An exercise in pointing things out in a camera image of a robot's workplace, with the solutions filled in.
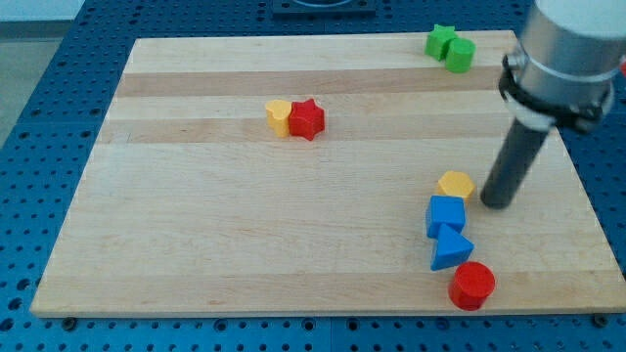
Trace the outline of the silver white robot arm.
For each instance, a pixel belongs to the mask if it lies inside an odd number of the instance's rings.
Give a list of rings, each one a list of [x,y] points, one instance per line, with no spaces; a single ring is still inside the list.
[[[517,123],[588,133],[610,112],[625,56],[625,0],[536,0],[499,90]]]

